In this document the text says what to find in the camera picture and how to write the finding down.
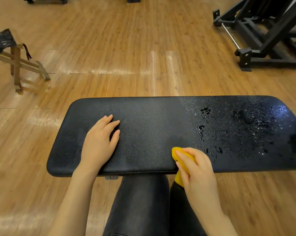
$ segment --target yellow object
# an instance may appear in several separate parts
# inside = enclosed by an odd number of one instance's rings
[[[189,170],[186,168],[186,166],[182,162],[182,160],[177,156],[176,151],[182,152],[183,154],[187,155],[194,162],[195,162],[195,157],[193,155],[190,155],[187,152],[184,152],[181,147],[173,147],[172,148],[172,158],[173,158],[173,160],[178,161],[181,164],[182,168],[189,174]],[[175,180],[175,182],[177,184],[179,184],[180,186],[184,187],[180,170],[178,170],[178,172],[176,173],[176,177],[175,177],[174,180]]]

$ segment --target weight bench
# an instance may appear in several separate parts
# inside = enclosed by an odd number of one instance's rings
[[[10,47],[10,53],[3,51]],[[20,57],[20,49],[25,48],[27,59]],[[11,65],[11,75],[14,77],[14,86],[16,92],[21,91],[20,84],[20,68],[40,74],[45,81],[50,80],[50,77],[43,65],[39,61],[35,63],[30,61],[31,55],[25,44],[20,41],[20,38],[15,31],[6,29],[0,32],[0,61],[9,63]]]
[[[270,96],[84,98],[61,124],[48,172],[70,177],[89,129],[104,115],[121,123],[119,143],[99,174],[175,174],[171,148],[205,152],[214,172],[296,169],[296,117]]]

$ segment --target metal rod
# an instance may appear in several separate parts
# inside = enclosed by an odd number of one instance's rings
[[[226,30],[226,32],[229,34],[229,36],[231,37],[231,39],[232,39],[232,41],[233,41],[233,43],[236,45],[236,47],[238,48],[238,49],[241,49],[241,47],[238,45],[238,43],[235,41],[235,39],[233,38],[233,36],[231,35],[231,33],[228,31],[228,29],[225,27],[225,25],[222,23],[221,24],[223,27],[224,27],[224,29]]]

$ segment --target wooden stand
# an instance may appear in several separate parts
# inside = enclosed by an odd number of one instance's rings
[[[12,77],[14,77],[14,85],[16,92],[21,91],[20,68],[27,69],[29,71],[40,74],[45,81],[50,80],[48,73],[39,61],[35,61],[35,63],[33,63],[31,61],[20,58],[20,49],[23,49],[24,46],[22,42],[20,42],[18,36],[12,30],[11,33],[17,45],[10,47],[10,53],[6,51],[0,53],[0,61],[9,63],[11,65],[11,75]]]

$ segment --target black leggings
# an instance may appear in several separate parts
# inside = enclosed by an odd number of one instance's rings
[[[165,175],[124,176],[103,236],[206,235],[184,189]]]

